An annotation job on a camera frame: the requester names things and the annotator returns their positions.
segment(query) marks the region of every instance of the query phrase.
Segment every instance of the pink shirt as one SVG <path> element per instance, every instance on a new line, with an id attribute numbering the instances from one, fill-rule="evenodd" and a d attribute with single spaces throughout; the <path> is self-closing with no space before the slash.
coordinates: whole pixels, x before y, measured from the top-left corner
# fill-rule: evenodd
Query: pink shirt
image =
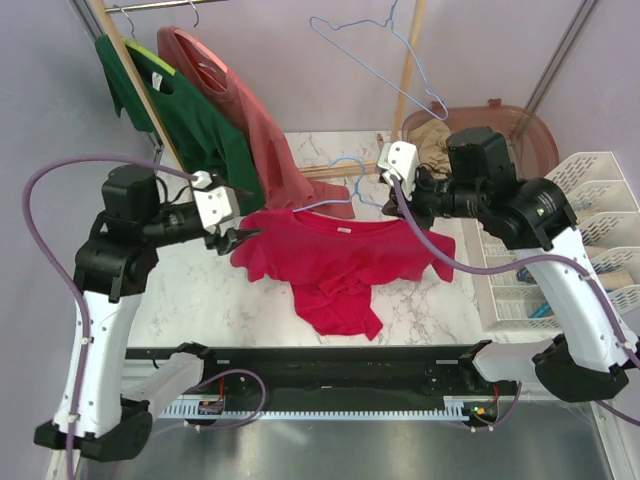
<path id="1" fill-rule="evenodd" d="M 419 282 L 429 265 L 446 282 L 453 269 L 418 241 L 404 220 L 350 222 L 290 210 L 255 212 L 242 228 L 263 232 L 231 255 L 249 281 L 265 275 L 291 284 L 296 313 L 321 335 L 364 333 L 372 340 L 382 323 L 371 310 L 371 286 L 397 278 Z M 454 258 L 451 237 L 428 232 Z"/>
<path id="2" fill-rule="evenodd" d="M 280 127 L 242 80 L 202 43 L 177 27 L 158 30 L 158 56 L 182 73 L 241 130 L 251 147 L 266 209 L 297 208 L 321 200 L 346 200 L 344 186 L 308 180 L 293 161 Z M 324 205 L 318 213 L 353 218 L 349 203 Z"/>

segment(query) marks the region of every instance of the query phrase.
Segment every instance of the blue wire hanger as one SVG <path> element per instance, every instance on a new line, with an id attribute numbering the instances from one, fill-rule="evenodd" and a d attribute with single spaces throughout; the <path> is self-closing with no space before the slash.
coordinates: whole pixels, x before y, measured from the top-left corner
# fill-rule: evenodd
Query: blue wire hanger
<path id="1" fill-rule="evenodd" d="M 420 61 L 418 60 L 418 58 L 416 57 L 415 52 L 413 51 L 413 48 L 411 48 L 411 45 L 409 45 L 409 42 L 407 42 L 407 40 L 400 35 L 398 32 L 396 32 L 395 29 L 395 22 L 393 20 L 393 16 L 395 14 L 395 10 L 396 10 L 396 6 L 398 5 L 398 0 L 394 0 L 394 2 L 391 4 L 391 10 L 389 11 L 389 17 L 385 20 L 384 23 L 380 23 L 377 22 L 371 18 L 367 18 L 364 20 L 358 20 L 356 22 L 351 22 L 351 23 L 345 23 L 344 25 L 338 25 L 338 26 L 334 26 L 331 24 L 331 22 L 329 22 L 329 20 L 327 20 L 326 18 L 322 18 L 322 17 L 317 17 L 317 16 L 313 16 L 309 18 L 309 26 L 311 27 L 311 29 L 316 32 L 318 35 L 320 35 L 322 38 L 324 38 L 327 42 L 331 43 L 334 47 L 338 48 L 340 51 L 342 51 L 342 53 L 346 54 L 347 56 L 349 56 L 350 58 L 352 58 L 353 60 L 355 60 L 356 62 L 358 62 L 360 65 L 362 65 L 364 68 L 366 68 L 367 70 L 369 70 L 371 73 L 373 73 L 376 77 L 378 77 L 380 80 L 382 80 L 383 82 L 385 82 L 386 84 L 388 84 L 389 86 L 393 87 L 397 92 L 401 93 L 402 95 L 404 95 L 405 97 L 407 97 L 409 100 L 411 100 L 413 103 L 415 103 L 417 106 L 419 106 L 420 108 L 422 108 L 423 110 L 425 110 L 426 112 L 428 112 L 429 114 L 433 115 L 435 118 L 437 118 L 438 120 L 446 120 L 447 118 L 449 118 L 449 110 L 447 109 L 447 106 L 444 104 L 444 102 L 442 101 L 442 99 L 436 95 L 435 93 L 431 92 L 429 90 L 429 86 L 427 84 L 427 76 L 424 73 L 424 70 L 422 68 L 422 64 L 420 63 Z M 348 27 L 353 27 L 355 25 L 361 25 L 363 23 L 373 23 L 374 25 L 381 27 L 381 28 L 387 28 L 387 25 L 391 24 L 391 33 L 393 33 L 396 37 L 398 37 L 400 40 L 402 40 L 402 43 L 405 44 L 405 46 L 409 49 L 409 51 L 411 52 L 411 56 L 413 57 L 413 61 L 415 62 L 416 66 L 418 67 L 418 70 L 420 71 L 420 75 L 422 76 L 422 80 L 424 81 L 424 89 L 425 92 L 427 92 L 427 95 L 429 95 L 430 97 L 435 98 L 438 103 L 442 106 L 442 109 L 444 110 L 444 115 L 440 116 L 437 113 L 435 113 L 434 111 L 432 111 L 429 107 L 423 105 L 420 101 L 418 101 L 417 99 L 415 99 L 413 96 L 411 96 L 409 93 L 405 92 L 404 90 L 402 90 L 399 86 L 397 86 L 395 83 L 391 82 L 390 80 L 388 80 L 386 77 L 384 77 L 380 72 L 378 72 L 377 70 L 375 70 L 374 68 L 372 68 L 371 66 L 369 66 L 368 64 L 366 64 L 365 62 L 363 62 L 362 60 L 360 60 L 358 57 L 356 57 L 354 54 L 352 54 L 351 52 L 349 52 L 346 48 L 344 48 L 342 45 L 340 45 L 337 42 L 334 42 L 333 40 L 331 40 L 327 35 L 325 35 L 324 33 L 322 33 L 320 30 L 318 30 L 318 28 L 314 25 L 313 21 L 314 20 L 318 20 L 319 22 L 325 23 L 329 26 L 329 28 L 331 28 L 331 30 L 333 30 L 334 32 L 337 32 L 338 30 L 341 30 L 343 28 L 348 28 Z"/>
<path id="2" fill-rule="evenodd" d="M 323 200 L 322 202 L 312 203 L 311 205 L 307 205 L 306 207 L 296 208 L 294 212 L 302 212 L 304 210 L 309 210 L 311 208 L 319 207 L 320 205 L 332 205 L 334 203 L 351 203 L 354 197 L 358 197 L 358 200 L 360 200 L 360 202 L 364 203 L 365 205 L 371 205 L 372 207 L 382 209 L 382 205 L 378 205 L 375 202 L 370 202 L 362 198 L 362 194 L 360 193 L 360 180 L 362 180 L 362 178 L 364 177 L 365 168 L 364 168 L 364 162 L 360 158 L 354 157 L 352 155 L 343 155 L 341 157 L 336 158 L 333 162 L 331 162 L 329 164 L 329 168 L 333 167 L 336 163 L 342 162 L 344 160 L 353 160 L 358 165 L 360 165 L 360 176 L 358 177 L 355 185 L 353 186 L 353 193 L 351 194 L 351 196 L 346 200 Z"/>

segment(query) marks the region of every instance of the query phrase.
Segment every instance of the silver metal floor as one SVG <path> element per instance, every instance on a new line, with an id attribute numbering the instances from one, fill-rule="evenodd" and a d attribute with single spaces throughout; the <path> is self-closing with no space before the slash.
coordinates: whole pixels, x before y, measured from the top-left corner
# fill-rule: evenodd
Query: silver metal floor
<path id="1" fill-rule="evenodd" d="M 156 422 L 155 430 L 175 421 Z M 135 460 L 88 477 L 153 480 L 608 480 L 588 407 L 520 404 L 493 433 L 435 422 L 260 421 L 236 431 L 175 428 Z"/>

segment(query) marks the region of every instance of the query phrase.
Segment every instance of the white drawer organizer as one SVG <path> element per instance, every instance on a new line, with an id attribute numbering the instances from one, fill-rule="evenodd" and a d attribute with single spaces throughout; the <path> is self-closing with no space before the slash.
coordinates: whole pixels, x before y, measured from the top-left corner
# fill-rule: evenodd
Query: white drawer organizer
<path id="1" fill-rule="evenodd" d="M 578 216 L 585 245 L 607 250 L 591 259 L 598 274 L 625 269 L 629 285 L 609 293 L 619 313 L 640 306 L 640 213 L 615 157 L 610 152 L 576 153 L 547 178 L 567 195 Z M 497 238 L 475 220 L 463 220 L 469 263 L 491 267 L 515 260 Z M 485 331 L 558 330 L 553 316 L 530 318 L 545 302 L 535 284 L 520 282 L 516 272 L 474 276 L 474 286 Z"/>

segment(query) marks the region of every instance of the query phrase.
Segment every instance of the beige cloth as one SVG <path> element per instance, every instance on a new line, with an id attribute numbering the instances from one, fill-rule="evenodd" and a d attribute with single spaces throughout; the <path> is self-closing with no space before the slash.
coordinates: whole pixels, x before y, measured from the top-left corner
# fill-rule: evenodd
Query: beige cloth
<path id="1" fill-rule="evenodd" d="M 409 132 L 409 141 L 418 147 L 420 163 L 429 166 L 434 178 L 446 178 L 451 173 L 447 155 L 447 138 L 450 135 L 449 127 L 437 118 Z"/>

